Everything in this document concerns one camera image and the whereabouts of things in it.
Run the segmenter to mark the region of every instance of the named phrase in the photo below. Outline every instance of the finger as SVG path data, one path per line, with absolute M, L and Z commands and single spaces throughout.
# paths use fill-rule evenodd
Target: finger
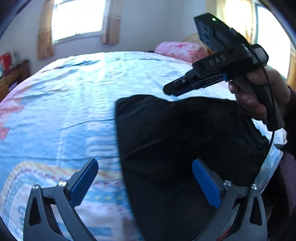
M 232 94 L 235 94 L 239 91 L 239 88 L 232 81 L 229 82 L 228 89 Z
M 266 107 L 262 104 L 259 104 L 257 107 L 242 105 L 242 108 L 245 109 L 248 114 L 256 120 L 261 121 L 267 118 Z
M 243 91 L 239 91 L 235 94 L 235 98 L 241 105 L 250 106 L 250 107 L 257 107 L 258 101 L 252 95 L 246 94 Z
M 268 76 L 271 86 L 274 84 L 274 82 L 277 79 L 281 78 L 279 73 L 275 69 L 265 69 L 265 71 L 267 73 L 267 76 Z M 266 85 L 267 84 L 265 74 L 261 68 L 255 70 L 253 72 L 247 73 L 246 76 L 247 76 L 248 80 L 254 84 L 257 84 L 257 85 Z
M 262 69 L 255 70 L 246 74 L 248 80 L 256 85 L 266 84 L 266 78 Z

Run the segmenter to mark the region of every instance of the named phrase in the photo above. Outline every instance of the light blue bedsheet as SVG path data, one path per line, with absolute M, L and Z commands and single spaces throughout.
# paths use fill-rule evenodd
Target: light blue bedsheet
M 166 83 L 190 69 L 187 62 L 154 53 L 97 53 L 57 60 L 18 85 L 0 104 L 0 216 L 12 234 L 22 240 L 33 184 L 55 186 L 95 158 L 99 173 L 77 213 L 97 240 L 141 240 L 120 171 L 114 103 L 134 94 L 169 101 L 234 99 L 219 84 L 180 98 L 163 94 Z M 270 138 L 262 122 L 255 124 Z M 285 132 L 277 131 L 274 143 L 284 140 Z M 255 181 L 261 188 L 281 157 L 272 148 Z M 57 220 L 70 239 L 61 218 Z

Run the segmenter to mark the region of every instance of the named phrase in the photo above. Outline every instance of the beige curtain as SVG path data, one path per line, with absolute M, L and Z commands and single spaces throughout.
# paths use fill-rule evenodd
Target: beige curtain
M 207 9 L 250 43 L 255 43 L 256 14 L 253 0 L 209 0 Z
M 38 32 L 38 59 L 51 57 L 54 55 L 54 46 L 52 41 L 52 12 L 54 0 L 46 0 L 43 6 L 42 15 L 39 23 Z
M 287 84 L 296 91 L 296 51 L 291 43 L 291 57 L 290 57 L 290 68 L 288 73 Z
M 123 0 L 106 0 L 102 27 L 102 43 L 118 44 Z

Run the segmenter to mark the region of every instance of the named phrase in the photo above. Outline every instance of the hand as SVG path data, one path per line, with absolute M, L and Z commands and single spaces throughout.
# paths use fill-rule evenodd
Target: hand
M 291 92 L 279 72 L 277 72 L 275 69 L 267 69 L 266 72 L 269 78 L 274 99 L 276 100 L 280 112 L 284 118 L 286 114 L 286 106 L 291 98 Z M 248 80 L 254 84 L 267 84 L 262 69 L 247 73 L 246 76 Z M 252 95 L 246 94 L 232 82 L 229 83 L 228 88 L 231 93 L 235 94 L 237 101 L 246 111 L 248 111 L 252 118 L 260 121 L 266 119 L 265 106 L 259 103 Z

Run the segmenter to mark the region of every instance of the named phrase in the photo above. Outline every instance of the drawer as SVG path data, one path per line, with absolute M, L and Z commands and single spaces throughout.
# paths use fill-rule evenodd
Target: drawer
M 2 86 L 4 86 L 4 89 L 3 90 L 0 90 L 0 102 L 2 100 L 4 100 L 4 98 L 8 95 L 8 88 L 7 88 L 7 85 L 3 84 Z
M 7 88 L 5 78 L 0 79 L 0 92 Z
M 15 70 L 10 75 L 6 77 L 6 83 L 9 85 L 11 82 L 15 81 L 18 77 L 22 75 L 21 71 Z
M 22 70 L 26 70 L 29 68 L 28 62 L 23 62 L 21 66 Z

